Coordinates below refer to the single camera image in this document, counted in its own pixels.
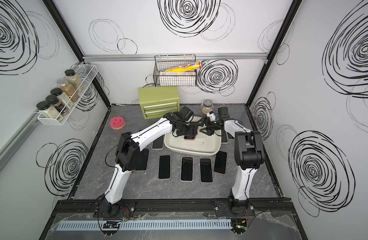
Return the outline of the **white plastic storage box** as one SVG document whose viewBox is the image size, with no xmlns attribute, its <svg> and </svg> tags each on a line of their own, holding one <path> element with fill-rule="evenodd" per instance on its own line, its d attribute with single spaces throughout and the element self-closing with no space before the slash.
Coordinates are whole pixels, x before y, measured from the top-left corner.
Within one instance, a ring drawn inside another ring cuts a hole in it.
<svg viewBox="0 0 368 240">
<path fill-rule="evenodd" d="M 202 122 L 204 119 L 202 117 L 191 117 L 191 122 L 198 125 L 197 122 Z M 215 134 L 209 136 L 200 132 L 200 129 L 205 128 L 205 126 L 198 125 L 198 134 L 195 140 L 185 140 L 184 136 L 175 137 L 176 130 L 169 132 L 164 136 L 165 146 L 173 152 L 210 157 L 215 155 L 221 147 L 221 131 L 215 131 Z"/>
</svg>

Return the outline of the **black phone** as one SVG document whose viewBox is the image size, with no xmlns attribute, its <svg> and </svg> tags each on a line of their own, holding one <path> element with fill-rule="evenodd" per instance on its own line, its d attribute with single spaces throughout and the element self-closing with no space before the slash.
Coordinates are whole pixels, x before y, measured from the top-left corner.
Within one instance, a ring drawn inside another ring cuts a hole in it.
<svg viewBox="0 0 368 240">
<path fill-rule="evenodd" d="M 152 149 L 153 150 L 162 150 L 164 147 L 164 136 L 160 136 L 152 143 Z"/>
<path fill-rule="evenodd" d="M 194 174 L 194 159 L 193 157 L 182 157 L 181 161 L 181 176 L 183 182 L 192 182 Z"/>
</svg>

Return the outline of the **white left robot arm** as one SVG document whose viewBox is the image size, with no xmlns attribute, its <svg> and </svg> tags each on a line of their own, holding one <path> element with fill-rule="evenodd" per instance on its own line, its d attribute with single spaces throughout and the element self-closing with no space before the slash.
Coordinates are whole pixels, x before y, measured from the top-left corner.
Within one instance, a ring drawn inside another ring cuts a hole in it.
<svg viewBox="0 0 368 240">
<path fill-rule="evenodd" d="M 192 121 L 194 113 L 184 106 L 178 112 L 168 112 L 149 127 L 134 134 L 121 134 L 119 143 L 115 146 L 116 158 L 114 173 L 107 190 L 102 196 L 109 206 L 118 203 L 123 198 L 124 188 L 139 163 L 142 161 L 142 151 L 147 145 L 168 133 L 176 133 L 176 136 L 194 137 L 198 127 L 205 124 L 205 119 Z"/>
</svg>

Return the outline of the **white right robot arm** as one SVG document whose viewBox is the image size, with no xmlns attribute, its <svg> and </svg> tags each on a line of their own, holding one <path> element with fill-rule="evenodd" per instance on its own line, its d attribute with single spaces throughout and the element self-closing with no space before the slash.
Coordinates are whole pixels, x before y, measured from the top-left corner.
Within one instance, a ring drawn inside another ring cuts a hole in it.
<svg viewBox="0 0 368 240">
<path fill-rule="evenodd" d="M 234 136 L 234 159 L 238 172 L 228 197 L 229 209 L 251 207 L 250 189 L 253 178 L 266 160 L 261 133 L 250 130 L 241 121 L 231 118 L 227 107 L 218 108 L 217 114 L 207 113 L 204 117 L 204 124 L 205 127 L 200 131 L 208 136 L 215 134 L 218 130 L 224 130 Z"/>
</svg>

